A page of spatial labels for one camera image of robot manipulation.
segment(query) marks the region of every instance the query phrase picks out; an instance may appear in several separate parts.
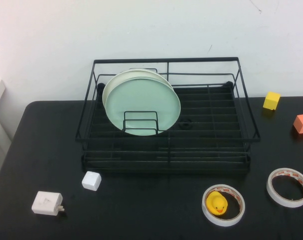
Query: wire rack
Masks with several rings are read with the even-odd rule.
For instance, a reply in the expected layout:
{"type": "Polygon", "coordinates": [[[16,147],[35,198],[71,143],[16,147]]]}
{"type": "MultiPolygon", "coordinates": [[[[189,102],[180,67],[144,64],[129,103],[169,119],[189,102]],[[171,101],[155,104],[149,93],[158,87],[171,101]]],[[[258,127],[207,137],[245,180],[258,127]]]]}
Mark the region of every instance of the wire rack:
{"type": "Polygon", "coordinates": [[[260,134],[237,57],[117,59],[94,61],[76,140],[83,146],[84,170],[246,173],[251,144],[260,134]],[[124,112],[122,130],[109,121],[102,103],[104,83],[130,68],[154,70],[172,84],[181,112],[170,129],[159,130],[156,111],[147,111],[155,115],[149,119],[155,122],[153,136],[126,133],[130,111],[124,112]]]}

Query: yellow rubber duck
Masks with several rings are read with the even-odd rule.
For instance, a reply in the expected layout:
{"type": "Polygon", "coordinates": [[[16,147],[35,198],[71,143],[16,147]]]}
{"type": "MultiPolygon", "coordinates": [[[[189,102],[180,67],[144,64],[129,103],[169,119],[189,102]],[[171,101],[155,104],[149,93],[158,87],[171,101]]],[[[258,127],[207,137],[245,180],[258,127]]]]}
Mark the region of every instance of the yellow rubber duck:
{"type": "Polygon", "coordinates": [[[213,191],[206,199],[206,206],[211,214],[222,215],[227,210],[228,202],[218,191],[213,191]]]}

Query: white charger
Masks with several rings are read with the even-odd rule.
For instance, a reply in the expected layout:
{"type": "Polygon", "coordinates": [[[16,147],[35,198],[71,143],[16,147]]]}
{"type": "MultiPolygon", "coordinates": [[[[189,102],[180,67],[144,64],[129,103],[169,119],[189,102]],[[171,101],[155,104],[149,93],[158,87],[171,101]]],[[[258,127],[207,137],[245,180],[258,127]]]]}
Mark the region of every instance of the white charger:
{"type": "Polygon", "coordinates": [[[57,216],[58,212],[65,211],[61,206],[63,196],[57,192],[39,191],[33,201],[31,210],[35,214],[57,216]]]}

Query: light green plate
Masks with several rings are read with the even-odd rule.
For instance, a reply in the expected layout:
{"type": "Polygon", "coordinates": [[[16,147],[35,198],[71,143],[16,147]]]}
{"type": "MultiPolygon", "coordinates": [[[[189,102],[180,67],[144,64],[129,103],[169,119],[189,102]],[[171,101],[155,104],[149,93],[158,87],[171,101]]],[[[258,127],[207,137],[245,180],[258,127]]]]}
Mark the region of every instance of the light green plate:
{"type": "Polygon", "coordinates": [[[151,136],[156,134],[157,118],[158,133],[174,125],[181,113],[181,103],[169,85],[151,77],[136,77],[119,84],[109,93],[105,110],[118,129],[123,130],[125,115],[126,133],[151,136]]]}
{"type": "Polygon", "coordinates": [[[171,86],[171,84],[163,78],[161,75],[159,75],[156,72],[153,72],[151,70],[143,69],[143,68],[133,68],[129,69],[127,71],[123,71],[116,76],[114,76],[105,86],[102,92],[102,104],[105,107],[105,102],[110,94],[110,92],[117,87],[119,84],[122,84],[123,82],[126,82],[133,78],[152,78],[158,82],[162,82],[168,86],[171,86]]]}

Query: masking tape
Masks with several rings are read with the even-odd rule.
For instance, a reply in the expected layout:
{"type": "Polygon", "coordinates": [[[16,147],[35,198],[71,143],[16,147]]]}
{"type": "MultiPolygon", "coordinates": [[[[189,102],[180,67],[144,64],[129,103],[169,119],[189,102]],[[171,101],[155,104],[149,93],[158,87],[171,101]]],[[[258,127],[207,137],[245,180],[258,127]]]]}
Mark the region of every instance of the masking tape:
{"type": "Polygon", "coordinates": [[[201,201],[201,208],[203,211],[203,214],[205,215],[205,217],[211,221],[213,224],[216,224],[218,226],[222,226],[222,227],[229,227],[232,225],[235,225],[236,223],[238,223],[241,218],[244,215],[245,212],[245,201],[243,196],[233,187],[225,185],[225,184],[217,184],[214,186],[209,187],[205,193],[202,196],[202,201],[201,201]],[[239,214],[231,219],[221,219],[216,217],[215,215],[211,214],[206,206],[206,198],[208,197],[208,195],[213,192],[213,191],[218,191],[218,192],[223,192],[223,193],[228,193],[231,196],[233,196],[238,204],[239,204],[239,214]]]}
{"type": "Polygon", "coordinates": [[[274,170],[267,180],[267,192],[270,197],[278,204],[288,208],[298,208],[303,205],[303,198],[299,200],[289,200],[280,196],[273,187],[273,178],[277,176],[289,176],[296,179],[303,187],[303,174],[291,168],[278,168],[274,170]]]}

